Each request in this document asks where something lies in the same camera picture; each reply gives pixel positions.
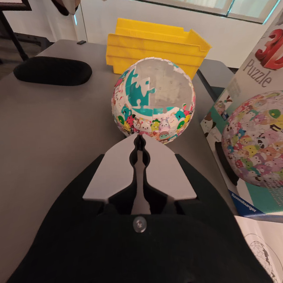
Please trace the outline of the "framed instruction sign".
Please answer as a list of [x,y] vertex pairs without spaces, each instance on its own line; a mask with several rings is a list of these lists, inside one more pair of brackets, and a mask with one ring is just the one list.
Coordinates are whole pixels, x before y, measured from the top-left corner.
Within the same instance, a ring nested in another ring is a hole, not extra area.
[[0,11],[32,11],[28,0],[1,0]]

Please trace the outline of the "colourful puzzle ball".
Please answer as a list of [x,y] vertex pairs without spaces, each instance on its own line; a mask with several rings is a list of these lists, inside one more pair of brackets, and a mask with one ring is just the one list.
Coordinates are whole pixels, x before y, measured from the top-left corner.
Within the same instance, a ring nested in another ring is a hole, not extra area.
[[146,134],[166,144],[189,125],[196,93],[181,67],[167,59],[148,57],[119,77],[111,107],[114,121],[126,137]]

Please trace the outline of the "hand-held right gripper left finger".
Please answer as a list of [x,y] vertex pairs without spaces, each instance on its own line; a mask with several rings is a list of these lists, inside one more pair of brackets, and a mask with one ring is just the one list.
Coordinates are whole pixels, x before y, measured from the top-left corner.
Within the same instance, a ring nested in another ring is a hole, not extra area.
[[133,134],[103,156],[83,199],[111,204],[118,213],[131,213],[137,194],[135,164],[140,136]]

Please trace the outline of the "black oval pad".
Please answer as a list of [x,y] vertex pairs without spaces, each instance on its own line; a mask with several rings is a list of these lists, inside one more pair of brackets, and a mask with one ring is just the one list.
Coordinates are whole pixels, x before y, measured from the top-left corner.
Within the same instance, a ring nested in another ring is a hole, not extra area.
[[28,83],[79,86],[90,79],[92,68],[78,60],[36,56],[16,66],[13,74]]

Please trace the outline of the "window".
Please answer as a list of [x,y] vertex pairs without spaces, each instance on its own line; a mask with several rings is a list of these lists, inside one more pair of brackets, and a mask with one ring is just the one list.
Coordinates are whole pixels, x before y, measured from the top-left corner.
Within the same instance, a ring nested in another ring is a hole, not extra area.
[[281,0],[139,0],[193,12],[265,24]]

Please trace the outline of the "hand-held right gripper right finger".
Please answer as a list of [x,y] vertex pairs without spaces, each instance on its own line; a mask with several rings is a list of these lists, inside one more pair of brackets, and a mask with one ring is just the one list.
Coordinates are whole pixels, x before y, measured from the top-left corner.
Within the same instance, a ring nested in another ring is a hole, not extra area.
[[196,200],[189,179],[175,153],[148,135],[141,135],[143,152],[143,195],[150,213],[162,213],[168,205],[185,200]]

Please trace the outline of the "dark hanging object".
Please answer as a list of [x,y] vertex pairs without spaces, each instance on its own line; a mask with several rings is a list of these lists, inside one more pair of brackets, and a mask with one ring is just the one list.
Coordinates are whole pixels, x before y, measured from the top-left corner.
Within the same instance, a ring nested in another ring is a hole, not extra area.
[[64,16],[75,15],[81,0],[52,0],[57,10]]

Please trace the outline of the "yellow plastic bin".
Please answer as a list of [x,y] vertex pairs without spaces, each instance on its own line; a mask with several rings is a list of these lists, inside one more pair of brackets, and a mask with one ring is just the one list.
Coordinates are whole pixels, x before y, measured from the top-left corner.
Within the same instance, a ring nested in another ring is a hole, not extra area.
[[108,34],[106,63],[122,74],[141,59],[167,59],[193,79],[211,48],[193,29],[118,18],[115,33]]

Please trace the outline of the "black sign stand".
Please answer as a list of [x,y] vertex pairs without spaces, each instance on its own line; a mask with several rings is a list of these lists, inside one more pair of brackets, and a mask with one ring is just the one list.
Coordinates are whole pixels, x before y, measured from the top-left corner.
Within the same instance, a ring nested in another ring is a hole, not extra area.
[[12,27],[10,26],[7,18],[5,17],[3,11],[0,12],[0,23],[1,23],[1,39],[10,40],[14,44],[16,50],[18,51],[21,59],[23,61],[29,59],[28,55],[24,51],[21,42],[24,43],[30,43],[30,44],[36,44],[38,45],[42,51],[50,47],[54,42],[49,41],[45,37],[39,37],[29,34],[22,34],[22,33],[15,33],[12,30]]

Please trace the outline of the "printed puzzle box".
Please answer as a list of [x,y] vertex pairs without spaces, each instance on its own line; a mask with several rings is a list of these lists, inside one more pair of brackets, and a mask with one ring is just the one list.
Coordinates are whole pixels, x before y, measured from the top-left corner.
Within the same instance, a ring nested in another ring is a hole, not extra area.
[[200,125],[240,216],[282,222],[282,10]]

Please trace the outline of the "printed instruction sheet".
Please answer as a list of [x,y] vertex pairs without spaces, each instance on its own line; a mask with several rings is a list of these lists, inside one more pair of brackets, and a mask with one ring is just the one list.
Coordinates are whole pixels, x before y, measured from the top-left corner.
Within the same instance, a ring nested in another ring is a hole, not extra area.
[[283,282],[283,224],[235,216],[247,245],[273,282]]

